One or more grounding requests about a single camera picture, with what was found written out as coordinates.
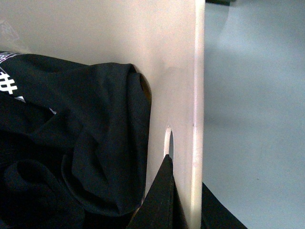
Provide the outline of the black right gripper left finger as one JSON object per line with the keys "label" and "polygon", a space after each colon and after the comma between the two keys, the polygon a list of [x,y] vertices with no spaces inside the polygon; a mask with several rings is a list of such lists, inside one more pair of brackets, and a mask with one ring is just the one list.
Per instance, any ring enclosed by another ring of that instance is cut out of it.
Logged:
{"label": "black right gripper left finger", "polygon": [[147,196],[129,229],[187,229],[188,225],[173,176],[173,161],[166,155]]}

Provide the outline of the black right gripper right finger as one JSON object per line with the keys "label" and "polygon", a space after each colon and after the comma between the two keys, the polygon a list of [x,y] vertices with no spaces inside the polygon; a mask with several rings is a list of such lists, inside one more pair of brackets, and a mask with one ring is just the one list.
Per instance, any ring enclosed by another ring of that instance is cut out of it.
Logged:
{"label": "black right gripper right finger", "polygon": [[202,229],[246,229],[247,227],[234,216],[202,183]]}

